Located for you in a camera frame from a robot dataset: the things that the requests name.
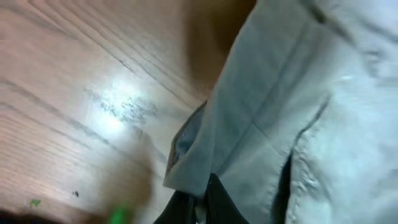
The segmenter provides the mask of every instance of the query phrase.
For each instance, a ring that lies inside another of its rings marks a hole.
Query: garment
[[[164,185],[215,173],[249,223],[398,220],[398,1],[260,0],[206,106],[177,135]]]

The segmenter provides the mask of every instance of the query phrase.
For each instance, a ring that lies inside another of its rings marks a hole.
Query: wooden surface
[[[252,5],[0,0],[0,209],[84,223],[125,204],[153,222],[170,140]]]

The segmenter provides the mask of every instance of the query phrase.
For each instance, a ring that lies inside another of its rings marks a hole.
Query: wrinkled fabric
[[[262,0],[206,106],[177,134],[164,185],[210,173],[249,223],[398,220],[398,2]]]

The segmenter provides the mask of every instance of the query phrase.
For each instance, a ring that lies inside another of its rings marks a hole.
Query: green object
[[[33,206],[37,207],[37,206],[40,205],[41,202],[42,202],[41,200],[33,199],[33,200],[30,202],[30,206],[31,206],[31,207],[33,207]]]
[[[120,206],[113,212],[109,224],[128,224],[130,211],[126,206]]]

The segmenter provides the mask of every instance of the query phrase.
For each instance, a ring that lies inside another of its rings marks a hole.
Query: brown wooden floor
[[[252,4],[0,0],[0,209],[83,223],[126,204],[152,222],[170,140]]]

